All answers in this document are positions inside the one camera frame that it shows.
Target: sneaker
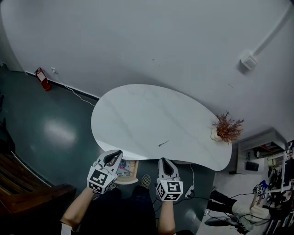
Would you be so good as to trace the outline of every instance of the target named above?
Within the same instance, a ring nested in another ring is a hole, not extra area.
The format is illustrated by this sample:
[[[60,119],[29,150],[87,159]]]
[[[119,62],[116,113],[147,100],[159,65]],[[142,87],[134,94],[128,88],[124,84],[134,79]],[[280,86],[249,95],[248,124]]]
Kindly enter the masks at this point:
[[[113,184],[110,186],[111,190],[114,190],[114,189],[116,189],[117,187],[118,187],[118,185],[117,185],[116,183],[113,183]]]
[[[148,189],[150,183],[151,183],[150,175],[146,174],[142,177],[140,186]]]

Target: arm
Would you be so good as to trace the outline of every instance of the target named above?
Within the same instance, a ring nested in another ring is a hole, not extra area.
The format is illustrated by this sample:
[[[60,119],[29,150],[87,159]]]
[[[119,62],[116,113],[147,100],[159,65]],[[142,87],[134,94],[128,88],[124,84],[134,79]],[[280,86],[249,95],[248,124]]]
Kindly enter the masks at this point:
[[[89,204],[93,198],[93,190],[85,188],[83,192],[73,201],[61,218],[61,222],[67,224],[75,230],[81,223]]]
[[[158,221],[158,234],[175,234],[174,204],[172,201],[164,201],[162,203]]]
[[[257,197],[258,197],[258,195],[257,195],[257,193],[255,193],[255,194],[254,194],[254,198],[253,198],[253,200],[252,200],[252,203],[251,203],[251,205],[250,205],[250,209],[256,204],[256,199],[257,199]],[[259,205],[260,202],[261,202],[261,196],[260,196],[259,199],[258,199],[257,205]]]

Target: gray floor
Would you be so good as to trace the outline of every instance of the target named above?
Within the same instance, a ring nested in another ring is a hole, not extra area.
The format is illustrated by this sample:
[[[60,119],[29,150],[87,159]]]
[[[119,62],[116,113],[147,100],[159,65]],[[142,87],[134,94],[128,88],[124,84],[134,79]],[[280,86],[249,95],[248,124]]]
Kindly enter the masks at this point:
[[[6,117],[7,129],[22,160],[55,185],[68,183],[78,192],[85,188],[89,168],[102,152],[90,126],[93,106],[61,87],[53,86],[50,92],[45,92],[34,77],[10,72],[5,67],[0,68],[0,92],[5,96],[0,119]],[[156,160],[140,161],[137,173],[138,178],[146,173],[151,176],[152,200],[155,199],[157,163]],[[215,173],[196,164],[192,167],[195,196],[208,198]],[[178,165],[178,169],[186,192],[192,184],[190,165]],[[131,195],[135,185],[121,186],[123,197]],[[177,230],[189,229],[196,233],[206,204],[207,201],[194,198],[175,205]],[[160,205],[161,202],[155,202],[154,209]]]

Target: kidney-shaped table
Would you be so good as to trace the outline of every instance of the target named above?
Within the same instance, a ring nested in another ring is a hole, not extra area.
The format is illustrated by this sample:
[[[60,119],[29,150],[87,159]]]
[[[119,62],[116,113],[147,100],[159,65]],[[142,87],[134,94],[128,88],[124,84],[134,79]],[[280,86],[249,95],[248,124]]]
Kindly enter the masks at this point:
[[[132,84],[107,92],[91,126],[104,150],[121,149],[126,160],[160,159],[224,169],[232,145],[210,138],[216,116],[194,99],[163,87]]]

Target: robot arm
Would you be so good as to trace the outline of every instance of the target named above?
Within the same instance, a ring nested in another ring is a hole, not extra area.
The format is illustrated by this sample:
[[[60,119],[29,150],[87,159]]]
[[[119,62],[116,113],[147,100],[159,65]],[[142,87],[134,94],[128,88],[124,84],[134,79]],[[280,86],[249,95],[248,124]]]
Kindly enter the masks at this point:
[[[156,192],[161,201],[177,201],[183,194],[178,168],[168,159],[161,158],[158,162],[157,184]]]
[[[87,187],[95,193],[104,194],[118,177],[116,171],[123,155],[121,150],[110,150],[101,154],[90,168]]]

